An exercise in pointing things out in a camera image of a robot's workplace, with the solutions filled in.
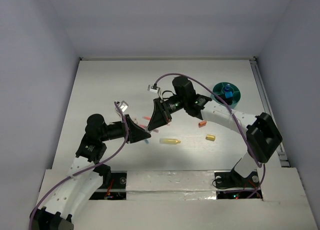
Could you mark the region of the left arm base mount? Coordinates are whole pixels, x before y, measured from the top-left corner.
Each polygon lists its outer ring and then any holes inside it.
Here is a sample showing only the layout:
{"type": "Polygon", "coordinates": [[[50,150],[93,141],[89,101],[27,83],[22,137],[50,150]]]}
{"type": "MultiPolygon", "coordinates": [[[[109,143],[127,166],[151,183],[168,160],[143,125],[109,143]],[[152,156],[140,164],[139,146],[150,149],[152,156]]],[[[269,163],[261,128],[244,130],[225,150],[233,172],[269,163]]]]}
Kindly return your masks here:
{"type": "Polygon", "coordinates": [[[112,172],[108,183],[103,183],[90,197],[90,200],[126,200],[127,172],[112,172]]]}

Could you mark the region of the thin pink purple pen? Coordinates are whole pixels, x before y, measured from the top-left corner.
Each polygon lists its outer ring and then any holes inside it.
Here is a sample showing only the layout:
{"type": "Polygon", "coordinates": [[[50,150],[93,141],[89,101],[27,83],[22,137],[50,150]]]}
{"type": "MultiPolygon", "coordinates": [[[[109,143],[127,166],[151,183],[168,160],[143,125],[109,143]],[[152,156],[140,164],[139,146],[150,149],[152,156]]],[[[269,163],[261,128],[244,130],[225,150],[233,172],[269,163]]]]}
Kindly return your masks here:
{"type": "MultiPolygon", "coordinates": [[[[143,128],[145,131],[149,131],[148,130],[148,127],[146,126],[146,125],[143,125],[143,124],[139,124],[139,126],[141,127],[141,128],[143,128]]],[[[159,130],[158,129],[153,129],[153,130],[151,130],[151,132],[154,132],[154,133],[159,133],[159,130]]]]}

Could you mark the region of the blue black highlighter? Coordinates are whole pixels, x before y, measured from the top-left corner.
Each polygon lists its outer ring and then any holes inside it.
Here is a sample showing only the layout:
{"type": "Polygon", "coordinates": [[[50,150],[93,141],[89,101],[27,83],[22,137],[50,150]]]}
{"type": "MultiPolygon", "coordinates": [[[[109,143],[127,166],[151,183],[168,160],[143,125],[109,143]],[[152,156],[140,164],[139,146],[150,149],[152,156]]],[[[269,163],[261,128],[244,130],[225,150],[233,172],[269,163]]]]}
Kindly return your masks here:
{"type": "Polygon", "coordinates": [[[225,92],[224,97],[226,100],[231,101],[233,99],[233,92],[232,91],[225,92]]]}

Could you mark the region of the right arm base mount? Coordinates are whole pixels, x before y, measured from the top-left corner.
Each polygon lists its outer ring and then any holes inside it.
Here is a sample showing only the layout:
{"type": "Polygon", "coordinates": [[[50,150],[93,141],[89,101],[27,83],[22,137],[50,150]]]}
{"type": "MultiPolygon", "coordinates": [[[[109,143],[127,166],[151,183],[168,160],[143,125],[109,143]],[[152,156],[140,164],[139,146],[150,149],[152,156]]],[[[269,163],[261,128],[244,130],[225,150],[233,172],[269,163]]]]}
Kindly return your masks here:
{"type": "Polygon", "coordinates": [[[214,173],[211,185],[216,188],[218,200],[263,199],[261,185],[266,176],[266,166],[262,167],[262,177],[254,170],[247,177],[234,170],[214,173]]]}

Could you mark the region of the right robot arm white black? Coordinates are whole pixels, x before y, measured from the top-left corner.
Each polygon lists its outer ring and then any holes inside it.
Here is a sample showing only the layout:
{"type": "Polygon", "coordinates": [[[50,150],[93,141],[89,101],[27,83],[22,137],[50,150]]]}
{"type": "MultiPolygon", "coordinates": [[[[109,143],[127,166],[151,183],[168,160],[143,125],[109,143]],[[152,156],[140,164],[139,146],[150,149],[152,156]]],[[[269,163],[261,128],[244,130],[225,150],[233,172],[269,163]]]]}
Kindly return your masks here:
{"type": "Polygon", "coordinates": [[[153,113],[148,131],[160,128],[172,121],[172,114],[183,109],[194,118],[216,123],[241,135],[247,147],[246,154],[234,165],[229,179],[235,186],[242,186],[249,175],[269,161],[283,138],[273,118],[268,113],[246,114],[232,109],[223,98],[219,102],[209,96],[196,93],[194,79],[178,75],[172,80],[174,94],[164,99],[156,83],[148,91],[157,93],[153,100],[153,113]]]}

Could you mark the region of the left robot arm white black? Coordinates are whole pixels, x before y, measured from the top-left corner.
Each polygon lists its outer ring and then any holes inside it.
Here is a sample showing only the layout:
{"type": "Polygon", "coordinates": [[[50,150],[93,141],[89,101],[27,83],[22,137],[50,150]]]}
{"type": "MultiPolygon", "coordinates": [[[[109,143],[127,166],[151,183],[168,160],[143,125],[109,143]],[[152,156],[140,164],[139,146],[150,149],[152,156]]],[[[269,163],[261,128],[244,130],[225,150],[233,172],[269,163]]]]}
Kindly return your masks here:
{"type": "Polygon", "coordinates": [[[51,188],[30,214],[30,230],[72,230],[74,219],[90,197],[111,181],[111,168],[102,160],[106,141],[123,138],[124,144],[149,139],[151,134],[132,121],[128,114],[106,124],[101,114],[86,121],[85,134],[67,176],[51,188]]]}

